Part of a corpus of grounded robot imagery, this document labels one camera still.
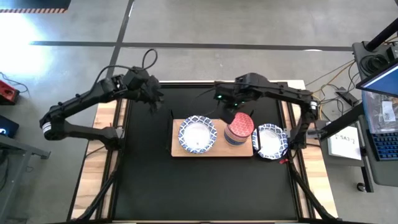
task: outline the plate rim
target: plate rim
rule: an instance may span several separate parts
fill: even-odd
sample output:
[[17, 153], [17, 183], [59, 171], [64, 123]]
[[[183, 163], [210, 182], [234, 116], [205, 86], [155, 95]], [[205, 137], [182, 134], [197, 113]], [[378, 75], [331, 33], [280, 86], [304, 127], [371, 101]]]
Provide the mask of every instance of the plate rim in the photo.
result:
[[[197, 121], [193, 121], [192, 123], [188, 124], [188, 122], [192, 121], [192, 119], [194, 119], [194, 118], [197, 118], [198, 120], [197, 120]], [[183, 125], [185, 125], [184, 128], [186, 128], [186, 127], [188, 127], [189, 125], [194, 124], [194, 123], [203, 124], [203, 125], [205, 125], [205, 126], [207, 127], [207, 129], [209, 130], [209, 133], [210, 133], [210, 140], [209, 140], [209, 142], [206, 144], [206, 146], [203, 147], [203, 148], [190, 148], [190, 147], [188, 147], [187, 145], [184, 145], [184, 144], [183, 144], [183, 143], [185, 142], [185, 140], [184, 140], [184, 138], [183, 138], [183, 134], [181, 133], [181, 132], [182, 132], [182, 129], [183, 129]], [[209, 150], [214, 146], [214, 143], [216, 142], [216, 140], [217, 140], [217, 129], [215, 128], [215, 125], [213, 124], [211, 118], [208, 118], [208, 117], [206, 117], [206, 116], [202, 116], [202, 115], [193, 115], [193, 116], [189, 116], [189, 117], [187, 117], [186, 119], [184, 119], [184, 121], [181, 123], [181, 125], [180, 125], [180, 127], [179, 127], [179, 129], [178, 129], [178, 142], [179, 142], [179, 144], [182, 146], [182, 148], [183, 148], [184, 150], [186, 150], [187, 152], [191, 152], [191, 153], [194, 153], [194, 154], [203, 154], [203, 153], [209, 151]]]
[[280, 130], [280, 134], [275, 133], [275, 132], [272, 131], [271, 129], [270, 129], [270, 131], [274, 132], [274, 133], [278, 136], [278, 138], [279, 138], [280, 141], [283, 141], [283, 142], [286, 141], [286, 143], [283, 143], [283, 144], [281, 145], [281, 147], [283, 147], [283, 149], [279, 149], [279, 156], [278, 156], [278, 157], [275, 156], [275, 155], [272, 155], [272, 156], [270, 156], [270, 155], [265, 155], [265, 154], [261, 153], [260, 150], [259, 150], [259, 148], [258, 148], [258, 142], [257, 142], [257, 140], [258, 140], [259, 137], [258, 137], [258, 135], [257, 135], [257, 128], [254, 128], [253, 134], [252, 134], [252, 136], [251, 136], [251, 137], [252, 137], [253, 149], [254, 149], [256, 152], [258, 152], [258, 154], [259, 154], [261, 157], [263, 157], [263, 158], [271, 159], [271, 160], [280, 159], [282, 156], [284, 156], [284, 155], [286, 154], [286, 152], [287, 152], [287, 147], [288, 147], [287, 135], [286, 135], [285, 131], [284, 131], [281, 127], [279, 127], [278, 125], [271, 124], [271, 123], [265, 123], [265, 124], [259, 125], [259, 126], [258, 126], [259, 131], [260, 131], [260, 128], [264, 128], [264, 129], [270, 129], [270, 128], [279, 129], [279, 130]]

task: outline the blue and white plate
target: blue and white plate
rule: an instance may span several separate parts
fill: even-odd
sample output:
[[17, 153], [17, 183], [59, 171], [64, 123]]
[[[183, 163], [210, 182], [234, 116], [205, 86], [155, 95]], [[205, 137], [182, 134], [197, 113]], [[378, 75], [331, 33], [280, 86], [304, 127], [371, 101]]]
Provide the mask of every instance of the blue and white plate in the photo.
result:
[[217, 138], [217, 130], [210, 118], [191, 116], [181, 124], [178, 131], [180, 145], [191, 153], [209, 151]]
[[257, 129], [254, 130], [251, 139], [253, 148], [258, 154], [266, 159], [280, 159], [287, 149], [287, 135], [274, 124], [263, 124], [259, 126], [261, 149], [259, 149]]

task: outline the plate center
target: plate center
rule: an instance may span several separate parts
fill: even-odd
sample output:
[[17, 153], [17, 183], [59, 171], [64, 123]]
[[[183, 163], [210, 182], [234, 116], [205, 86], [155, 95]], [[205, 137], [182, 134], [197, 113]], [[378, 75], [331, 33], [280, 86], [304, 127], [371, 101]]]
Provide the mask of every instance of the plate center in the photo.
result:
[[188, 147], [204, 148], [210, 141], [210, 131], [204, 124], [193, 123], [185, 128], [184, 140]]
[[261, 150], [264, 154], [274, 154], [280, 149], [280, 139], [273, 131], [260, 131]]

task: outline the floor line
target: floor line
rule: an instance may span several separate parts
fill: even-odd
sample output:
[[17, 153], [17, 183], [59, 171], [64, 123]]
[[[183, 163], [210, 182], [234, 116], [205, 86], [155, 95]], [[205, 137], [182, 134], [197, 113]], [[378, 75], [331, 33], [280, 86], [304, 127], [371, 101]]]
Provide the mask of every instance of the floor line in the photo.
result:
[[29, 45], [36, 46], [61, 46], [61, 47], [113, 47], [116, 42], [90, 42], [90, 41], [31, 41]]
[[311, 45], [254, 45], [254, 44], [188, 44], [188, 43], [137, 43], [124, 42], [121, 47], [170, 49], [243, 49], [243, 50], [306, 50], [352, 52], [352, 47]]
[[[122, 21], [122, 25], [120, 26], [120, 31], [118, 35], [118, 39], [116, 41], [116, 44], [113, 49], [111, 61], [109, 62], [109, 65], [116, 65], [116, 62], [118, 61], [119, 53], [120, 53], [120, 48], [121, 48], [121, 43], [123, 41], [124, 35], [126, 33], [127, 25], [129, 23], [130, 19], [130, 14], [132, 11], [132, 7], [134, 5], [134, 0], [129, 0], [126, 11], [124, 12], [124, 17]], [[112, 77], [114, 72], [114, 68], [108, 69], [106, 72], [106, 77]]]

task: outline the cable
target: cable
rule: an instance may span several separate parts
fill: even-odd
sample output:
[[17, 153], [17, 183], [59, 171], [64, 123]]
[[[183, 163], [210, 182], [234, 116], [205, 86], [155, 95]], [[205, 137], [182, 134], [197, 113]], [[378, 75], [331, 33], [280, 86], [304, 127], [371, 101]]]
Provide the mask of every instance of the cable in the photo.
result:
[[[149, 52], [152, 52], [152, 51], [155, 52], [155, 59], [154, 59], [154, 61], [153, 61], [148, 67], [144, 68], [145, 59], [146, 59], [147, 55], [149, 54]], [[98, 74], [97, 77], [95, 78], [95, 81], [94, 81], [94, 83], [93, 83], [93, 86], [91, 87], [91, 89], [90, 89], [90, 91], [88, 92], [87, 95], [89, 95], [90, 93], [93, 92], [94, 87], [95, 87], [95, 84], [96, 84], [96, 83], [98, 82], [98, 80], [100, 79], [100, 76], [102, 75], [102, 73], [103, 73], [105, 70], [107, 70], [107, 69], [109, 69], [109, 68], [125, 68], [125, 69], [127, 69], [127, 70], [129, 70], [129, 71], [132, 71], [132, 72], [136, 72], [136, 71], [138, 71], [138, 70], [143, 71], [143, 70], [147, 70], [148, 68], [151, 68], [152, 66], [154, 66], [155, 63], [156, 63], [156, 61], [157, 61], [157, 51], [156, 51], [155, 49], [149, 49], [149, 50], [147, 50], [147, 52], [145, 52], [144, 56], [142, 57], [142, 68], [134, 68], [134, 67], [130, 68], [130, 67], [127, 67], [127, 66], [124, 66], [124, 65], [108, 65], [108, 66], [104, 67], [104, 68], [99, 72], [99, 74]]]
[[216, 108], [208, 113], [203, 114], [202, 116], [207, 116], [209, 114], [212, 114], [213, 112], [215, 112], [218, 109], [218, 105], [220, 105], [220, 101], [217, 102]]
[[17, 82], [17, 81], [15, 81], [15, 80], [9, 79], [9, 78], [7, 77], [7, 75], [4, 74], [3, 72], [0, 72], [0, 74], [1, 74], [2, 78], [3, 78], [4, 80], [7, 80], [9, 83], [12, 82], [12, 83], [15, 83], [15, 85], [22, 85], [23, 87], [25, 87], [25, 90], [24, 90], [24, 91], [19, 91], [19, 93], [25, 93], [25, 92], [27, 92], [27, 93], [29, 94], [29, 96], [30, 96], [29, 88], [28, 88], [25, 84], [20, 83], [20, 82]]
[[337, 109], [338, 109], [338, 111], [341, 113], [341, 116], [342, 116], [343, 113], [344, 113], [344, 104], [343, 104], [343, 102], [342, 102], [341, 100], [339, 100], [339, 99], [333, 99], [333, 100], [327, 101], [326, 103], [321, 103], [321, 106], [322, 106], [322, 105], [325, 105], [325, 104], [327, 104], [327, 103], [330, 103], [330, 102], [332, 102], [332, 101], [336, 101]]
[[[154, 59], [154, 61], [148, 66], [148, 67], [144, 67], [144, 65], [145, 65], [145, 59], [146, 59], [146, 57], [147, 57], [147, 55], [148, 55], [148, 53], [149, 52], [155, 52], [155, 59]], [[147, 50], [147, 52], [145, 52], [145, 54], [144, 54], [144, 56], [143, 56], [143, 58], [142, 58], [142, 68], [143, 68], [143, 70], [147, 70], [148, 68], [151, 68], [152, 66], [154, 66], [155, 65], [155, 63], [156, 63], [156, 61], [157, 61], [157, 51], [155, 50], [155, 49], [149, 49], [149, 50]]]
[[[116, 126], [115, 128], [122, 128], [122, 127], [123, 127], [123, 125], [119, 125], [119, 126]], [[123, 134], [124, 134], [124, 129], [122, 130], [122, 134], [120, 135], [120, 138], [119, 138], [119, 139], [122, 138]], [[101, 147], [95, 149], [94, 151], [91, 151], [90, 153], [88, 153], [88, 154], [85, 156], [85, 159], [86, 159], [89, 155], [91, 155], [91, 154], [93, 154], [93, 153], [96, 153], [96, 152], [98, 152], [99, 150], [101, 150], [101, 149], [103, 149], [103, 148], [105, 148], [105, 146], [101, 146]]]
[[206, 90], [206, 91], [203, 91], [203, 92], [197, 94], [197, 96], [195, 96], [195, 97], [191, 100], [191, 102], [189, 103], [189, 107], [188, 107], [188, 108], [192, 108], [192, 103], [193, 103], [197, 98], [203, 96], [204, 94], [206, 94], [206, 93], [208, 93], [208, 92], [214, 91], [214, 90], [216, 90], [216, 89], [215, 89], [215, 88], [211, 88], [211, 89], [209, 89], [209, 90]]
[[392, 38], [386, 40], [384, 43], [387, 43], [387, 44], [388, 44], [390, 41], [395, 40], [396, 38], [398, 38], [398, 36], [392, 37]]
[[330, 84], [331, 82], [333, 82], [333, 80], [335, 80], [339, 75], [341, 75], [343, 73], [344, 70], [346, 70], [348, 67], [352, 67], [353, 64], [355, 62], [352, 62], [351, 64], [348, 64], [347, 66], [345, 66], [343, 69], [340, 70], [340, 72], [337, 73], [337, 75], [335, 75], [330, 81], [328, 81], [326, 84], [322, 85], [321, 88], [317, 91], [314, 91], [313, 93], [319, 92], [321, 91], [325, 86], [327, 86], [328, 84]]
[[321, 147], [320, 145], [317, 145], [317, 144], [312, 144], [312, 143], [306, 143], [306, 145], [308, 145], [308, 146], [316, 146], [316, 147]]
[[[317, 96], [315, 96], [315, 95], [312, 95], [315, 99], [317, 99], [318, 100], [318, 104], [321, 102], [321, 99], [319, 99], [319, 97], [317, 97]], [[322, 105], [320, 105], [320, 107], [319, 107], [319, 118], [322, 120], [322, 114], [321, 114], [321, 112], [322, 112]]]
[[85, 157], [85, 158], [87, 158], [89, 155], [91, 155], [91, 154], [93, 154], [93, 153], [96, 153], [96, 152], [98, 152], [99, 150], [101, 150], [101, 149], [103, 149], [103, 148], [105, 148], [105, 146], [102, 146], [102, 147], [99, 147], [99, 148], [95, 149], [94, 151], [92, 151], [92, 152], [88, 153], [88, 154], [86, 155], [86, 157]]
[[[358, 76], [359, 75], [359, 73], [357, 73], [357, 74], [355, 74], [354, 75], [354, 77], [352, 78], [352, 79], [354, 79], [356, 76]], [[347, 91], [345, 92], [345, 93], [343, 93], [343, 95], [345, 96], [346, 94], [348, 94], [349, 92], [351, 92], [352, 90], [354, 90], [355, 89], [355, 84], [354, 84], [354, 87], [352, 87], [352, 89], [349, 89], [349, 87], [351, 86], [351, 82], [349, 83], [349, 85], [348, 85], [348, 89], [347, 89]], [[338, 98], [341, 98], [341, 96], [336, 96], [336, 97], [334, 97], [334, 98], [332, 98], [332, 99], [327, 99], [327, 100], [323, 100], [321, 103], [329, 103], [329, 102], [331, 102], [331, 101], [333, 101], [333, 100], [336, 100], [336, 99], [338, 99]]]
[[349, 63], [351, 63], [351, 62], [354, 62], [354, 60], [350, 60], [349, 62], [347, 62], [347, 63], [345, 63], [345, 64], [343, 64], [343, 65], [341, 65], [341, 66], [339, 66], [339, 67], [337, 67], [337, 68], [335, 68], [335, 69], [333, 69], [332, 71], [330, 71], [330, 72], [328, 72], [328, 73], [326, 73], [326, 74], [320, 76], [319, 78], [316, 78], [315, 80], [311, 81], [310, 83], [305, 84], [305, 86], [311, 85], [312, 83], [314, 83], [314, 82], [318, 81], [319, 79], [321, 79], [321, 78], [323, 78], [323, 77], [325, 77], [325, 76], [327, 76], [327, 75], [329, 75], [329, 74], [331, 74], [331, 73], [337, 71], [339, 68], [342, 68], [342, 67], [344, 67], [345, 65], [347, 65], [347, 64], [349, 64]]
[[366, 72], [366, 76], [373, 74], [378, 71], [380, 68], [388, 64], [388, 60], [385, 56], [377, 54], [377, 55], [367, 55], [363, 57], [359, 61], [359, 67], [363, 72]]
[[332, 86], [332, 87], [335, 87], [336, 88], [336, 90], [338, 90], [338, 87], [336, 86], [336, 85], [334, 85], [334, 84], [327, 84], [328, 86]]

